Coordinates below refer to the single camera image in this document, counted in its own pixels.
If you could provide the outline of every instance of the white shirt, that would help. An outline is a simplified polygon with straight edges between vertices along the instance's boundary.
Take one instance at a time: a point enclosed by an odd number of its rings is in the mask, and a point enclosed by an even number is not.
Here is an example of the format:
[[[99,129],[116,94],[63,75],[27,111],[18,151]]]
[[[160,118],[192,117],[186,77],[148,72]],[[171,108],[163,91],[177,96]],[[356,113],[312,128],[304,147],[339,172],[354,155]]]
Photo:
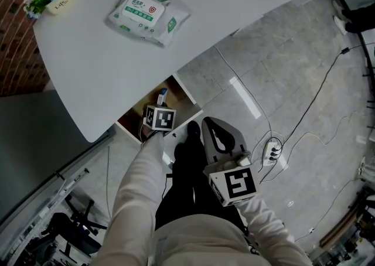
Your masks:
[[[186,216],[155,232],[165,180],[163,148],[163,136],[156,134],[135,157],[119,186],[111,223],[92,266],[312,265],[259,195],[236,207],[261,256],[250,253],[235,225],[211,215]]]

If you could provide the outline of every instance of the gray wall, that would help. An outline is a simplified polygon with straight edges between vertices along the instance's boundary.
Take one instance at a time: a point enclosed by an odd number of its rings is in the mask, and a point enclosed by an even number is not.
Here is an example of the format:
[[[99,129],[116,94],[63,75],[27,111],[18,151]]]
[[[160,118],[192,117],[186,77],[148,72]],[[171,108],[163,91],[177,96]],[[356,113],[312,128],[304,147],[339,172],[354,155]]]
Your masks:
[[[57,92],[0,98],[0,223],[55,171],[93,145]]]

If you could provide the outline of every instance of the plug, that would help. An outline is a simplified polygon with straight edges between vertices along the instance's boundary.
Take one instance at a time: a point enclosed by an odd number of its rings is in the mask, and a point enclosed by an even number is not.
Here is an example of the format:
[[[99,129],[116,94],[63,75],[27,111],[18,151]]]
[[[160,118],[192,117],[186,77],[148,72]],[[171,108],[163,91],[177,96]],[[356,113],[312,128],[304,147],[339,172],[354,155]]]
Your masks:
[[[346,48],[344,48],[344,49],[341,51],[341,54],[346,54],[346,53],[349,53],[349,52],[350,52],[349,47],[346,47]]]

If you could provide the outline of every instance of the white table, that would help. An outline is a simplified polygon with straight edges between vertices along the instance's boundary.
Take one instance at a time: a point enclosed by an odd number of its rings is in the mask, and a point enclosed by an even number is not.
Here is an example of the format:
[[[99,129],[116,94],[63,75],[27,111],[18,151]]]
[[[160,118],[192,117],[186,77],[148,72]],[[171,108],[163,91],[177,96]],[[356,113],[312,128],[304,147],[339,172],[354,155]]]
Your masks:
[[[50,78],[90,142],[194,57],[290,0],[181,0],[193,13],[167,49],[109,29],[104,19],[116,1],[74,0],[34,25]]]

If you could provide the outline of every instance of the flower vase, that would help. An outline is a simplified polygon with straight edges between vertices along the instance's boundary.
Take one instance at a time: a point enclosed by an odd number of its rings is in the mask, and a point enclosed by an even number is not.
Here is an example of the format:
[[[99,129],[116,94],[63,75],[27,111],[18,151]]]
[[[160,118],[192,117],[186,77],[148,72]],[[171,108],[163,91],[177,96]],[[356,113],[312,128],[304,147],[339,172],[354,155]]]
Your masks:
[[[46,5],[47,10],[54,15],[60,14],[69,9],[73,0],[54,0]]]

